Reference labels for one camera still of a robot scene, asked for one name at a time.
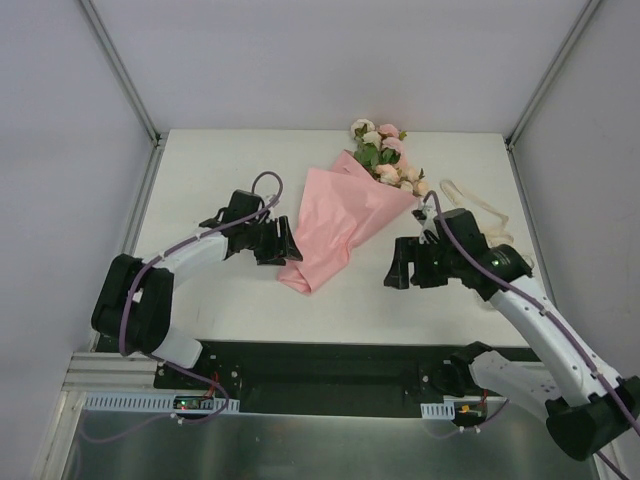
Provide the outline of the cream ribbon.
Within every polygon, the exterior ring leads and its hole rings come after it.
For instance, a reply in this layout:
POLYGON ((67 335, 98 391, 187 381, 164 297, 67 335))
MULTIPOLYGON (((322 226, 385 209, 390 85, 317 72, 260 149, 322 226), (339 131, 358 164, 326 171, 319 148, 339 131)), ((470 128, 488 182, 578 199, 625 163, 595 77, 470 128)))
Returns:
POLYGON ((453 206, 467 209, 474 215, 490 247, 502 244, 515 246, 514 236, 509 230, 510 217, 506 213, 471 190, 457 186, 451 179, 441 180, 439 187, 453 206))

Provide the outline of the pink wrapping paper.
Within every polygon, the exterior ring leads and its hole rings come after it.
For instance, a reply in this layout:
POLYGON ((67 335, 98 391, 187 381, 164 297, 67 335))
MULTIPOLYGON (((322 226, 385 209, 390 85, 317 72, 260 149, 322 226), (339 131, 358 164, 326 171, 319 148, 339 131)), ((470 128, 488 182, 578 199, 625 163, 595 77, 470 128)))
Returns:
POLYGON ((303 259, 289 261, 278 281, 303 294, 317 291, 355 248, 415 204, 412 189, 379 182, 346 151, 328 170, 311 168, 294 233, 303 259))

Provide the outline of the artificial rose bouquet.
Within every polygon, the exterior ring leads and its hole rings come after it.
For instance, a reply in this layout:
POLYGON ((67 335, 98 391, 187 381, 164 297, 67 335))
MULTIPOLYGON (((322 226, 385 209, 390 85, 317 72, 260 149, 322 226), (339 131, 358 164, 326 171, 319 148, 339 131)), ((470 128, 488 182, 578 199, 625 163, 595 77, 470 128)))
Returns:
POLYGON ((379 183, 424 197, 428 184, 422 169, 409 164, 404 140, 407 133, 392 124, 376 126, 368 119, 352 123, 353 158, 379 183))

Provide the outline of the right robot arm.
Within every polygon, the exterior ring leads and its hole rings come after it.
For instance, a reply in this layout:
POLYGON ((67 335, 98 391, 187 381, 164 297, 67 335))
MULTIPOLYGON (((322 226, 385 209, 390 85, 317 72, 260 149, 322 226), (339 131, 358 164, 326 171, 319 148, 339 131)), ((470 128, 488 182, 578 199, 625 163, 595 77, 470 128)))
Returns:
POLYGON ((549 373, 538 377, 474 342, 452 359, 453 395, 482 388, 505 397, 542 421, 560 449, 579 461, 639 427, 638 377, 623 377, 579 337, 513 247, 490 246, 463 208, 434 218, 423 209, 412 214, 422 231, 396 239, 385 286, 460 281, 516 328, 549 373))

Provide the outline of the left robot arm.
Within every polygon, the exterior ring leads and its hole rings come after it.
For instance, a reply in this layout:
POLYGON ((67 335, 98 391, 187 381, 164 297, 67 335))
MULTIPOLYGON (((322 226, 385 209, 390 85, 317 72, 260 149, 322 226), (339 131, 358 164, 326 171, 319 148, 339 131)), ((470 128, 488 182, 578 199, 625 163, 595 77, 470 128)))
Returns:
POLYGON ((288 218, 272 218, 263 198, 236 190, 227 206, 177 244, 147 258, 121 254, 112 260, 92 328, 116 340, 121 354, 141 353, 171 363, 188 388, 204 387, 213 370, 213 353, 172 325, 174 291, 244 250, 251 251, 259 265, 283 266, 303 259, 288 218))

